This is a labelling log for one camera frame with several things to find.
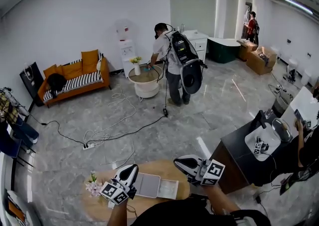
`hand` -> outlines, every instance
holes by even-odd
[[[297,129],[298,132],[301,132],[301,131],[304,130],[304,126],[303,126],[301,120],[297,120],[296,119],[295,123],[294,123],[294,126],[295,126],[295,128]]]

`white shirt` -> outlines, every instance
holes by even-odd
[[[153,54],[159,54],[159,57],[164,57],[167,54],[167,51],[169,49],[170,41],[166,37],[165,34],[167,34],[169,31],[163,32],[154,42],[153,44]],[[169,32],[167,35],[169,38],[171,36],[172,32]],[[168,71],[175,75],[180,75],[180,69],[182,67],[181,62],[177,58],[174,49],[171,48],[168,53]]]

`plaid shirt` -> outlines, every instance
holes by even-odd
[[[18,110],[12,107],[12,112],[9,112],[10,101],[0,92],[0,111],[9,124],[15,124],[18,118]]]

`shoe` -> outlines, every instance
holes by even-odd
[[[171,98],[168,99],[168,103],[172,104],[172,105],[175,105],[177,107],[181,107],[181,104],[175,104],[174,101]]]

